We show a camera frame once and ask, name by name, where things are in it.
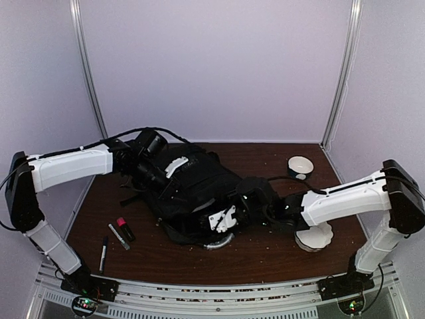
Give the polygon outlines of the black student bag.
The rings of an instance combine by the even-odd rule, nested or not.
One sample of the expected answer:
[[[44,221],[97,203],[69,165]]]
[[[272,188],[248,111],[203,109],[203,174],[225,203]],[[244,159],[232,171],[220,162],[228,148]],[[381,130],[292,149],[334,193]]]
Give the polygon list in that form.
[[[170,179],[165,168],[175,159],[195,159],[192,165],[178,169]],[[122,207],[144,202],[167,236],[179,245],[197,245],[208,250],[220,249],[234,238],[233,228],[225,233],[212,231],[208,217],[238,203],[236,188],[241,177],[223,166],[215,152],[195,144],[138,154],[131,165],[122,168],[131,180],[135,195],[121,201]]]

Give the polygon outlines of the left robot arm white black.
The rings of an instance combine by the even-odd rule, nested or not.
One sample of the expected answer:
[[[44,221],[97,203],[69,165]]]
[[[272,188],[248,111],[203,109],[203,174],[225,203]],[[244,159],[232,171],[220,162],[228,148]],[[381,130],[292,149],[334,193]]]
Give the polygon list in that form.
[[[67,150],[15,153],[1,182],[11,224],[1,227],[26,236],[58,267],[65,280],[88,289],[92,285],[90,268],[48,221],[39,194],[81,179],[120,173],[172,199],[179,189],[175,172],[189,159],[173,157],[165,167],[154,162],[167,145],[165,133],[162,128],[144,127]]]

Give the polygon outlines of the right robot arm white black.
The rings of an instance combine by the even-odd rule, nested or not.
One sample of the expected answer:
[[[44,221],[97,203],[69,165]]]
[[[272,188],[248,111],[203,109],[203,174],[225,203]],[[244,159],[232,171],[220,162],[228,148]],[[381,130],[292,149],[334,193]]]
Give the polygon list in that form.
[[[401,239],[424,228],[424,196],[416,181],[393,159],[357,181],[327,189],[310,188],[286,197],[274,191],[272,180],[243,179],[236,188],[237,206],[283,233],[293,233],[302,248],[326,247],[333,236],[329,221],[383,211],[378,227],[349,261],[347,276],[356,280],[368,280]]]

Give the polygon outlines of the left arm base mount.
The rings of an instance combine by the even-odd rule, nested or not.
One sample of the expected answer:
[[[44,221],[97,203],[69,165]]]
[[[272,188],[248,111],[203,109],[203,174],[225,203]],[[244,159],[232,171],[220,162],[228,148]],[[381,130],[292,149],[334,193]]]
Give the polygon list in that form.
[[[90,276],[88,282],[72,282],[62,279],[60,289],[74,295],[70,308],[78,318],[87,318],[97,311],[105,310],[116,299],[119,283],[116,280]]]

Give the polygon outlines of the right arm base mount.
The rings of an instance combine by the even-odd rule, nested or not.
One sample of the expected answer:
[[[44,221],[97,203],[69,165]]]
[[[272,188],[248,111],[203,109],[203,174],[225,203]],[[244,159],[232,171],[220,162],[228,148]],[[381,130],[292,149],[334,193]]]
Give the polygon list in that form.
[[[365,309],[364,292],[373,289],[375,283],[371,275],[347,273],[321,279],[317,287],[322,301],[336,300],[343,314],[355,316]]]

